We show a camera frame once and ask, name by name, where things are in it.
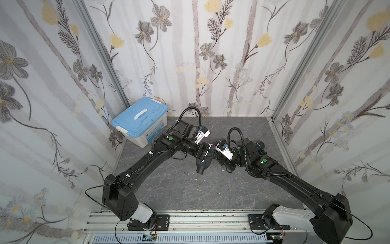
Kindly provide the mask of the black hair dryer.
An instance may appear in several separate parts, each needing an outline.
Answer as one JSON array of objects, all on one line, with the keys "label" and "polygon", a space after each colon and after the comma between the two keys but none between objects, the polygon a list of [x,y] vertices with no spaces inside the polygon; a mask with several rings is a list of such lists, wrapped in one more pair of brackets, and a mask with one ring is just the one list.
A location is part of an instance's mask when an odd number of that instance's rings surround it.
[{"label": "black hair dryer", "polygon": [[226,157],[222,154],[221,150],[226,143],[224,139],[216,142],[208,143],[202,142],[199,146],[199,150],[196,155],[196,172],[203,174],[204,171],[211,165],[212,160],[217,160],[221,165],[226,162]]}]

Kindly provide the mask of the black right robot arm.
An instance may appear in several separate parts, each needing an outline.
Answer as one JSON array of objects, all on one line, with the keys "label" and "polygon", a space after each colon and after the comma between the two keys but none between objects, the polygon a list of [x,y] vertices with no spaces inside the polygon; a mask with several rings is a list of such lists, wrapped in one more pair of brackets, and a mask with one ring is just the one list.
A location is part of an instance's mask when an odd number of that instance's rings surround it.
[{"label": "black right robot arm", "polygon": [[251,177],[279,186],[307,206],[314,214],[309,218],[309,226],[325,243],[343,241],[353,224],[345,196],[332,195],[292,174],[267,155],[262,141],[253,142],[242,137],[235,145],[231,147],[229,141],[222,141],[217,148],[233,165],[245,167]]}]

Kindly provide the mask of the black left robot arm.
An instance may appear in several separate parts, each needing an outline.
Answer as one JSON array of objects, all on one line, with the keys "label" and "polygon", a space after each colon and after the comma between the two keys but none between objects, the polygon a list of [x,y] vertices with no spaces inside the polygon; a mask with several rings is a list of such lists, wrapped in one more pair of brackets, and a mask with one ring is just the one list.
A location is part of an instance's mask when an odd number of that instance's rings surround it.
[{"label": "black left robot arm", "polygon": [[210,132],[202,126],[202,116],[198,108],[188,107],[182,115],[189,110],[195,110],[198,114],[198,125],[195,130],[193,125],[179,118],[173,126],[153,141],[151,150],[132,167],[117,176],[110,174],[104,179],[102,204],[121,221],[132,219],[143,229],[156,228],[155,210],[139,202],[135,193],[143,182],[176,152],[181,151],[193,156],[198,174],[203,174],[210,166],[215,150],[211,145],[202,142]]}]

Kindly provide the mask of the blue lid storage box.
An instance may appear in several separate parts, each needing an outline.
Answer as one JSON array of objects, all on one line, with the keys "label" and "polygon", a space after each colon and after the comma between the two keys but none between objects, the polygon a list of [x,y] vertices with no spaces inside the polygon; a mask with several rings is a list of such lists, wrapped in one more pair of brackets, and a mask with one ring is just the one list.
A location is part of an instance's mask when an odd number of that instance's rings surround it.
[{"label": "blue lid storage box", "polygon": [[167,112],[164,103],[144,97],[114,118],[111,125],[127,140],[144,148],[167,126]]}]

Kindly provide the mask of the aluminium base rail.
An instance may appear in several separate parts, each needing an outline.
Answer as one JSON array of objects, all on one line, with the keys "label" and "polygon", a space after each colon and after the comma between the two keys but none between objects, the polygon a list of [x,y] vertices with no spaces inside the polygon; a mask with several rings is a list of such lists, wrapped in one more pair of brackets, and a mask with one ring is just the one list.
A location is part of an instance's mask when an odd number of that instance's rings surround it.
[{"label": "aluminium base rail", "polygon": [[154,232],[129,230],[110,212],[92,213],[81,244],[321,244],[313,232],[293,225],[266,230],[262,210],[161,210],[165,224]]}]

